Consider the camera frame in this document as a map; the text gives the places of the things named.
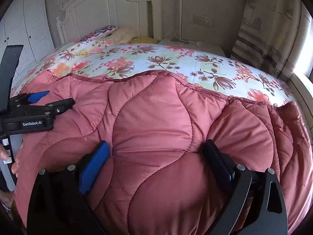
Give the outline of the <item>person's left hand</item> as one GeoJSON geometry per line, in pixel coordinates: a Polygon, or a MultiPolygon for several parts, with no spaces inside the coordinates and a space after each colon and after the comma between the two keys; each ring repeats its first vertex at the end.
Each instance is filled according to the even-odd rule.
{"type": "MultiPolygon", "coordinates": [[[[20,165],[21,165],[23,145],[24,144],[23,144],[23,141],[22,141],[21,146],[19,147],[17,155],[15,157],[15,162],[12,164],[12,168],[11,168],[12,173],[15,174],[16,176],[19,175],[19,168],[20,168],[20,165]]],[[[9,155],[6,152],[6,150],[4,149],[3,145],[1,145],[0,153],[1,153],[1,160],[2,161],[7,161],[8,158],[9,158],[9,155]]]]}

